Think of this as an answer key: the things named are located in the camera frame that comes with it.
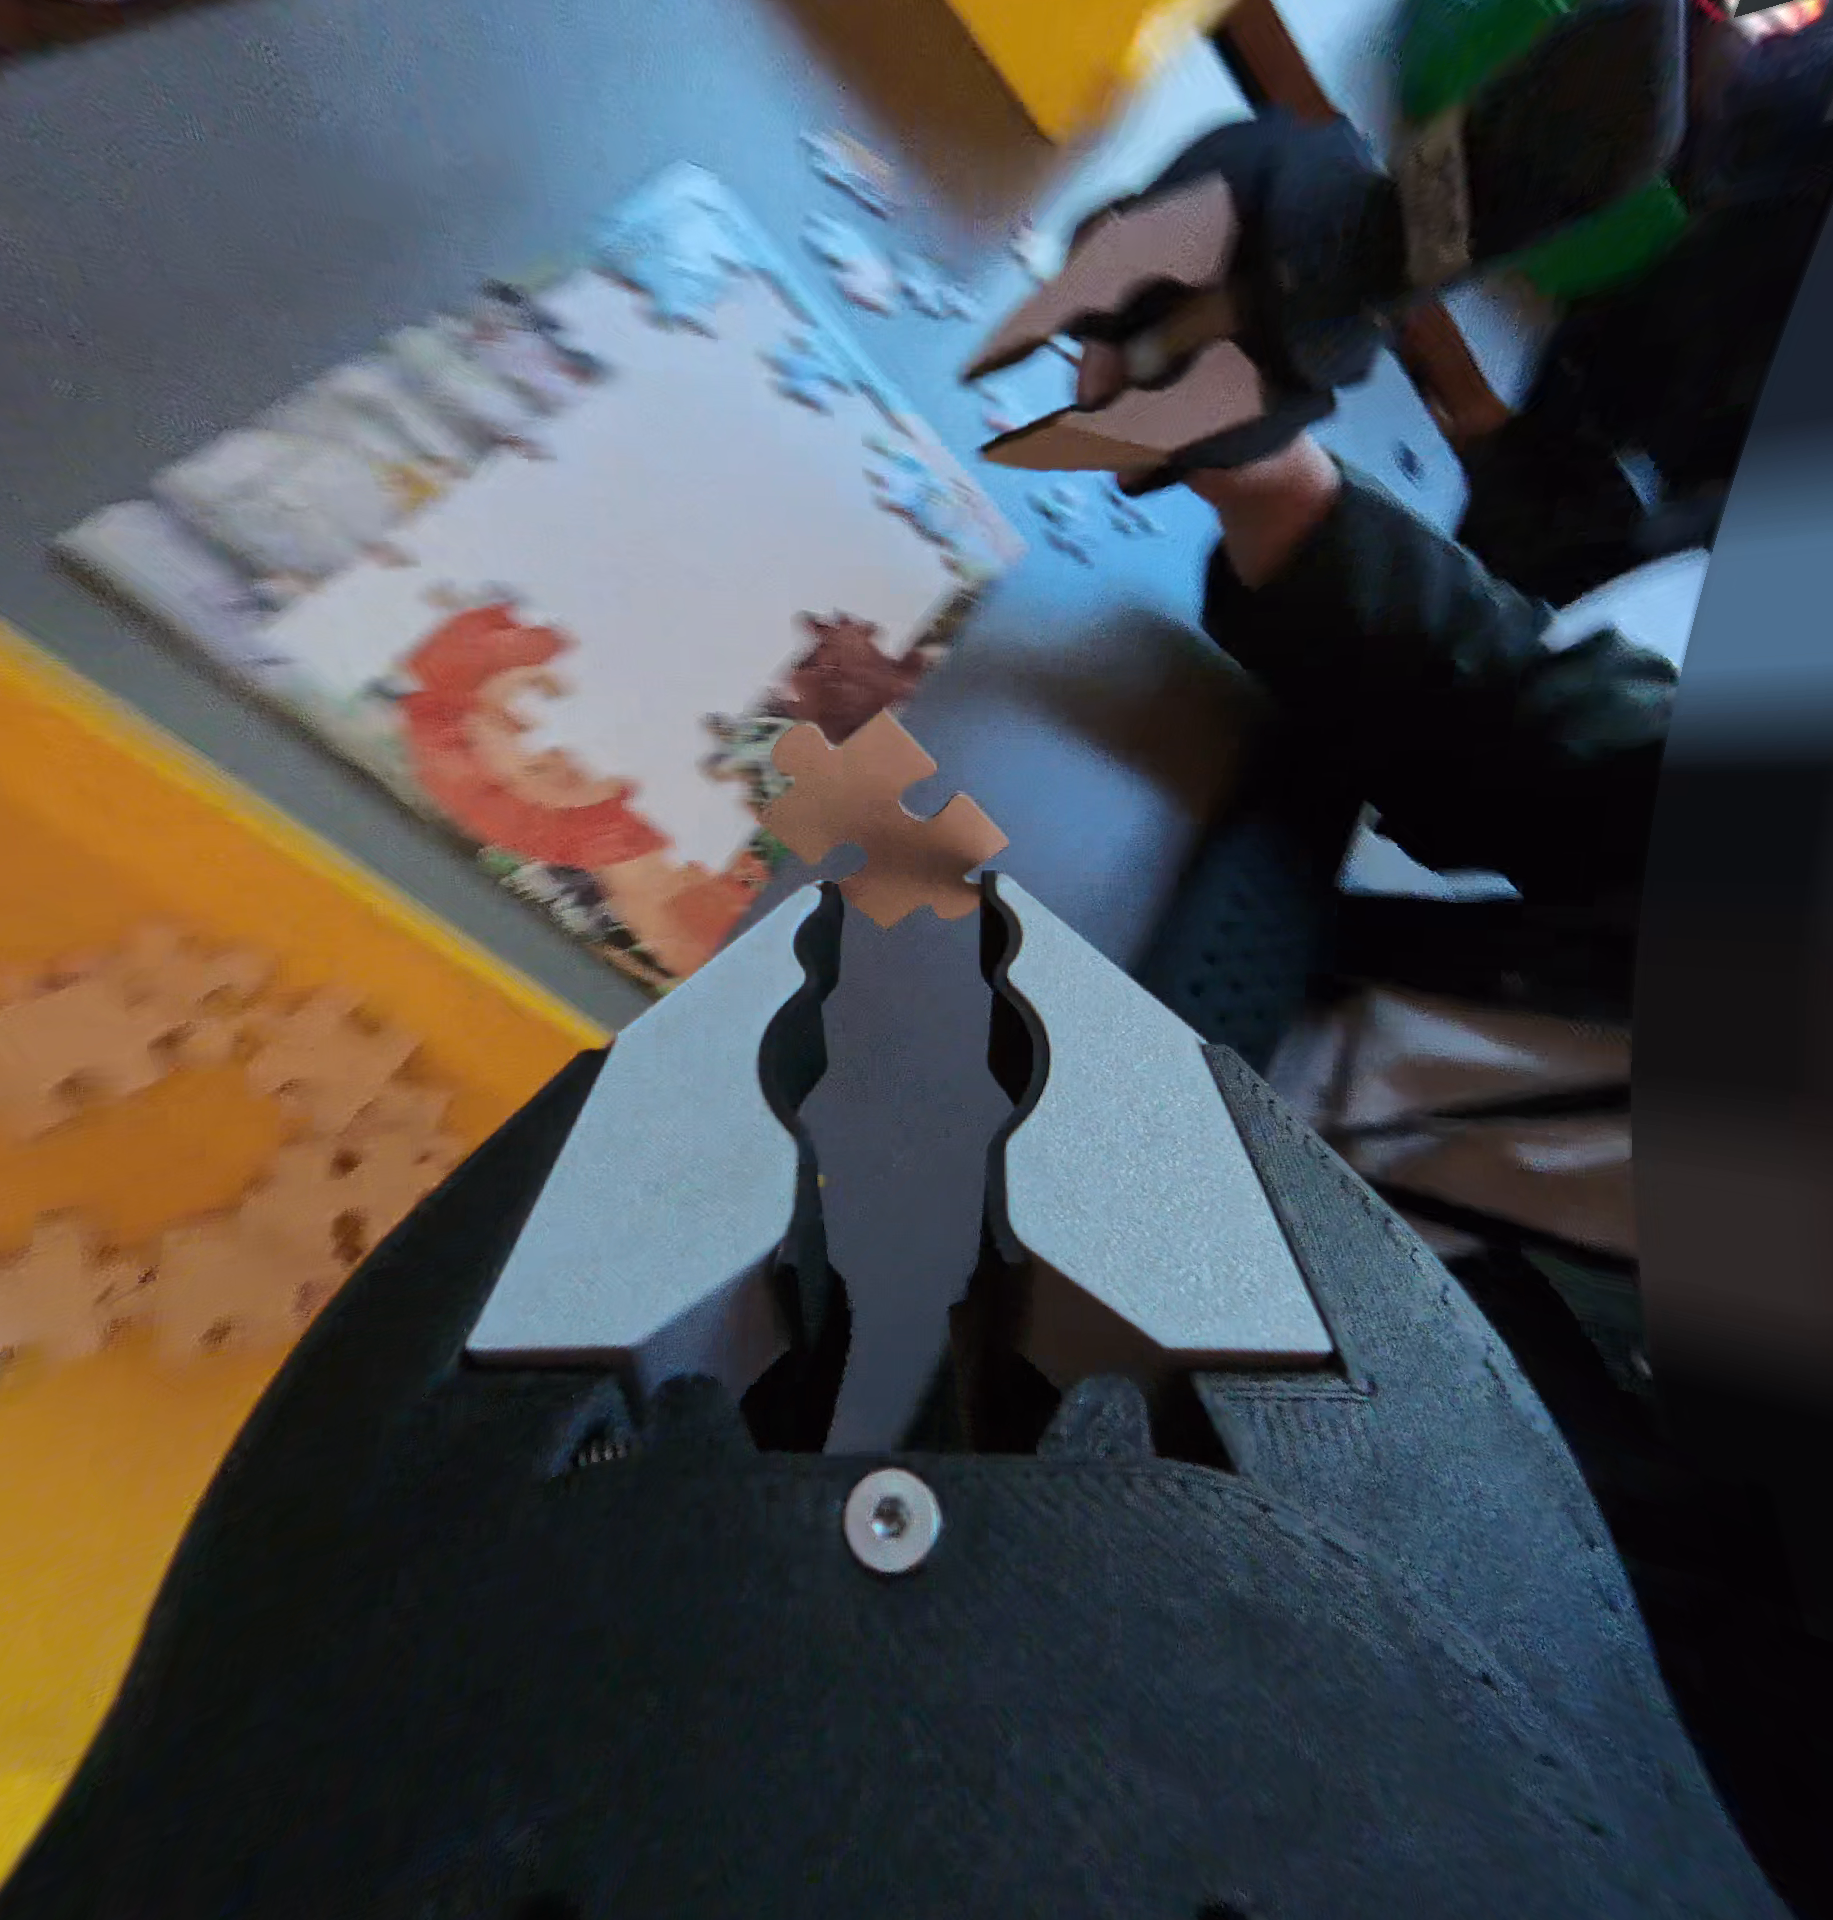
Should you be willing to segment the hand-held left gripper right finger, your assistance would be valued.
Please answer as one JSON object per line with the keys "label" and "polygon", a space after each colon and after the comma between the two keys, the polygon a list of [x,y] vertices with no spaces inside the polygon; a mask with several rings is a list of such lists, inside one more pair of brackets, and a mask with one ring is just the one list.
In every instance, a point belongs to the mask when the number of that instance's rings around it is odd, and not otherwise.
{"label": "hand-held left gripper right finger", "polygon": [[1055,1383],[1310,1374],[1333,1332],[1209,1044],[1006,874],[983,875],[1004,1342]]}

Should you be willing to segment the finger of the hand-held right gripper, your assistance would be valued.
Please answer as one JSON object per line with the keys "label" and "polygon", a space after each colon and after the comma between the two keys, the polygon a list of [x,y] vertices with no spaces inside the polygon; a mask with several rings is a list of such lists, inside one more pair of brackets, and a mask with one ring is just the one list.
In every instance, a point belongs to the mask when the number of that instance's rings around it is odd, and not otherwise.
{"label": "finger of the hand-held right gripper", "polygon": [[964,362],[964,382],[1004,372],[1056,339],[1121,351],[1130,382],[1164,382],[1238,326],[1242,219],[1221,174],[1109,203],[1062,266],[1024,296]]}
{"label": "finger of the hand-held right gripper", "polygon": [[1246,467],[1277,452],[1265,374],[1232,342],[1199,351],[1167,384],[1071,403],[984,441],[997,467],[1093,472],[1134,484]]}

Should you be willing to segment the animal jigsaw puzzle board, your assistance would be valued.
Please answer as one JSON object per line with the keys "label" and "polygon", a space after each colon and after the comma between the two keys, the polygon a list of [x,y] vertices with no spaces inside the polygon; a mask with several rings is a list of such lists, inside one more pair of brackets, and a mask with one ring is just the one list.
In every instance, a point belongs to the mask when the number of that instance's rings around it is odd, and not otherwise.
{"label": "animal jigsaw puzzle board", "polygon": [[650,994],[783,857],[779,731],[903,706],[1021,549],[692,164],[56,537]]}

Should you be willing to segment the brown-backed puzzle piece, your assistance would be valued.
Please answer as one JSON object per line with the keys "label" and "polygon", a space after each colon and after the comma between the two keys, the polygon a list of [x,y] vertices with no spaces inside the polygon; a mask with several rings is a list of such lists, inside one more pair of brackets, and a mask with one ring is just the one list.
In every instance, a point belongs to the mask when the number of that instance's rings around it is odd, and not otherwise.
{"label": "brown-backed puzzle piece", "polygon": [[942,921],[976,912],[975,874],[1008,838],[962,791],[929,816],[909,810],[904,791],[934,775],[936,764],[891,711],[838,742],[814,723],[790,723],[770,764],[784,788],[765,810],[765,829],[805,861],[857,850],[862,864],[838,888],[874,926],[891,929],[923,912]]}

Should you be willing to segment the yellow box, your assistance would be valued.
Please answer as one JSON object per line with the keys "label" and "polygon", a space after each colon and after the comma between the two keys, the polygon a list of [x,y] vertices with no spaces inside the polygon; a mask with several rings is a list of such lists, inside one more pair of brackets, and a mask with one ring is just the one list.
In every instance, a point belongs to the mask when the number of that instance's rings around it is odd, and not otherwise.
{"label": "yellow box", "polygon": [[1216,47],[1229,4],[770,4],[832,117],[959,226],[1066,229],[1250,115]]}

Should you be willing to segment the person's right hand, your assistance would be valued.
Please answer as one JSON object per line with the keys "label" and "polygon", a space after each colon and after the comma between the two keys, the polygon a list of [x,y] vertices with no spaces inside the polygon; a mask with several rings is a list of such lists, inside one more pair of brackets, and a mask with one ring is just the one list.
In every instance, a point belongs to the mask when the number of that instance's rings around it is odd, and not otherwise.
{"label": "person's right hand", "polygon": [[1277,578],[1312,537],[1340,486],[1343,473],[1329,450],[1300,433],[1262,460],[1202,475],[1199,491],[1216,513],[1235,578],[1254,590]]}

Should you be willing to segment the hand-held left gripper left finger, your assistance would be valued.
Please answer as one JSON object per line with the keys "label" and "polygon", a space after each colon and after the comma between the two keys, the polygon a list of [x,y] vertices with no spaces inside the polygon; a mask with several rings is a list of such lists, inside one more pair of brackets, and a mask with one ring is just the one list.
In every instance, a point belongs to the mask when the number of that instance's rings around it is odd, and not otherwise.
{"label": "hand-held left gripper left finger", "polygon": [[637,1396],[776,1367],[832,1396],[845,1286],[803,1106],[829,1070],[843,897],[810,881],[629,1023],[596,1065],[469,1335],[474,1362],[594,1365]]}

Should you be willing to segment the grey desk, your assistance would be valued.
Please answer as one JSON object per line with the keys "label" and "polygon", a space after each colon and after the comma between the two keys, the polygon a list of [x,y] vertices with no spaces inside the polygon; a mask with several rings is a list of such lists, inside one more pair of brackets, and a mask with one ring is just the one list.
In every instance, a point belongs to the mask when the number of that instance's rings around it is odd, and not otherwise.
{"label": "grey desk", "polygon": [[[0,613],[594,1020],[642,996],[398,804],[56,568],[50,539],[150,472],[493,274],[557,266],[671,161],[779,239],[819,202],[800,137],[903,178],[914,248],[994,309],[1008,239],[1149,178],[1249,107],[1186,45],[1056,155],[942,4],[214,4],[0,67]],[[1024,562],[910,713],[1021,879],[1154,982],[1207,839],[1259,795],[1261,707],[1194,636],[1209,531],[1093,562],[990,489]]]}

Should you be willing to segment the yellow plastic bin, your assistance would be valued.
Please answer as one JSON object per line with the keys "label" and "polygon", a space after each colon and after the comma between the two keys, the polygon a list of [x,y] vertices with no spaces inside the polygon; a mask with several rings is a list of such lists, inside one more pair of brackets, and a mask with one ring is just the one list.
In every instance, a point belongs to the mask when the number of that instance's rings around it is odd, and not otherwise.
{"label": "yellow plastic bin", "polygon": [[[142,923],[256,948],[281,996],[343,988],[419,1038],[460,1152],[605,1029],[189,756],[0,623],[0,989]],[[0,1247],[64,1200],[109,1233],[233,1193],[274,1130],[204,1077],[0,1140]],[[289,1348],[140,1342],[0,1381],[0,1883],[133,1656],[163,1572]]]}

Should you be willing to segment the brown cardboard box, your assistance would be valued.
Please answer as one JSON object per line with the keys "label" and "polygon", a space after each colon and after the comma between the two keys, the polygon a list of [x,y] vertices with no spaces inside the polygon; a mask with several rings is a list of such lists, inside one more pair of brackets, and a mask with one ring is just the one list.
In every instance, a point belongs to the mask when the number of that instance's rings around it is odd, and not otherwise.
{"label": "brown cardboard box", "polygon": [[1397,1205],[1638,1259],[1621,1023],[1359,986],[1294,1020],[1279,1095]]}

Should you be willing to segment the black mesh chair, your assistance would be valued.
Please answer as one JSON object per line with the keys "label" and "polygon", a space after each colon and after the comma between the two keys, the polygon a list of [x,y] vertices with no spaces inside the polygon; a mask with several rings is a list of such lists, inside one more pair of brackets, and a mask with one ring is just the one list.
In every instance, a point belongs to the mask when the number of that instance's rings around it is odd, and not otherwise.
{"label": "black mesh chair", "polygon": [[1307,1003],[1330,891],[1296,829],[1262,813],[1226,822],[1185,869],[1137,978],[1262,1073]]}

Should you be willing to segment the person's right forearm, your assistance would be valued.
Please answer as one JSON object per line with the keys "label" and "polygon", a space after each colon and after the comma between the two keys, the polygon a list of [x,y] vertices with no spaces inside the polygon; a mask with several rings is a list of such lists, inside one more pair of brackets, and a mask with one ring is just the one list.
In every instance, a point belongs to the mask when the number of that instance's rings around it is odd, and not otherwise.
{"label": "person's right forearm", "polygon": [[1338,470],[1330,516],[1262,588],[1219,527],[1207,633],[1416,865],[1630,929],[1678,666],[1614,625],[1559,636],[1551,608]]}

